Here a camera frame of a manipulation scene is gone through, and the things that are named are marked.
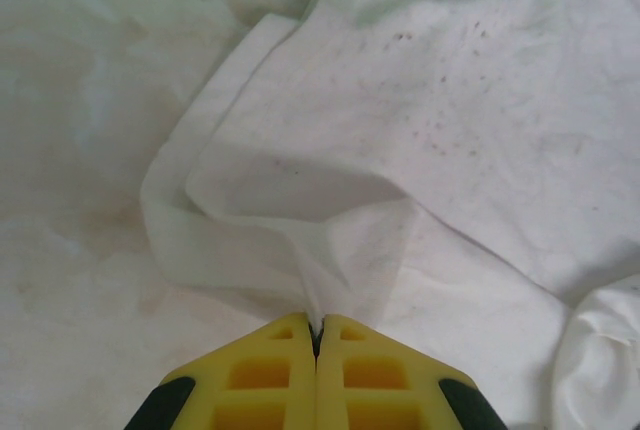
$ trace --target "yellow plastic part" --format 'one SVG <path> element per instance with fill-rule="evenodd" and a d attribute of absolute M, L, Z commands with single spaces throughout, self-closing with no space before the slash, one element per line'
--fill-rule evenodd
<path fill-rule="evenodd" d="M 350 318 L 329 315 L 316 371 L 317 430 L 462 430 L 438 386 L 464 373 Z"/>
<path fill-rule="evenodd" d="M 306 315 L 281 318 L 165 377 L 196 381 L 171 430 L 312 430 L 315 366 Z"/>

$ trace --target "white sheet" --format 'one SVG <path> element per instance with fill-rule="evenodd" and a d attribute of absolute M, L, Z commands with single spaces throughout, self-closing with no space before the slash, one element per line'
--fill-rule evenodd
<path fill-rule="evenodd" d="M 471 374 L 510 425 L 549 424 L 565 304 L 640 242 L 633 29 L 636 0 L 317 0 L 152 166 L 165 273 L 377 322 Z M 207 105 L 222 123 L 185 130 Z"/>

